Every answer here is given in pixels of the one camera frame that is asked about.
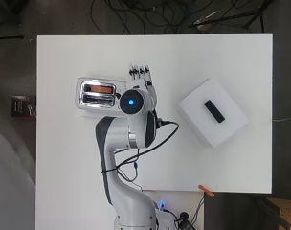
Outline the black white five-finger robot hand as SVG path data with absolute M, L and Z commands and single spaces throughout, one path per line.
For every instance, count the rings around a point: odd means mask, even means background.
M 154 110 L 157 105 L 157 95 L 152 82 L 150 69 L 145 66 L 130 66 L 129 76 L 131 80 L 126 84 L 127 89 L 140 89 L 146 92 L 151 99 L 151 109 Z

